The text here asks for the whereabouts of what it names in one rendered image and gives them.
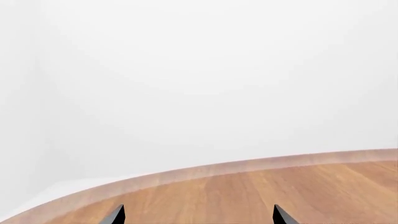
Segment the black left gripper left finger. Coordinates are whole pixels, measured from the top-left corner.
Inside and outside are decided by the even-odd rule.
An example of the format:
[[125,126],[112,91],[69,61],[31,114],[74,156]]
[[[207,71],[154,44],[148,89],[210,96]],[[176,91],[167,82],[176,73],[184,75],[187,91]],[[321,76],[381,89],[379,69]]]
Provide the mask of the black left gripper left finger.
[[119,205],[110,214],[105,216],[99,224],[124,224],[125,219],[124,205]]

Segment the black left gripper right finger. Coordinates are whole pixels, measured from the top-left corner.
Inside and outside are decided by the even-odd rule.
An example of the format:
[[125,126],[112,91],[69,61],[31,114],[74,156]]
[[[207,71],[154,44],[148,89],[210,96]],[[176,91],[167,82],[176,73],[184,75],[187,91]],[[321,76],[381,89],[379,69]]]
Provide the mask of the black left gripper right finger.
[[299,224],[292,216],[290,216],[282,207],[274,205],[273,210],[274,224]]

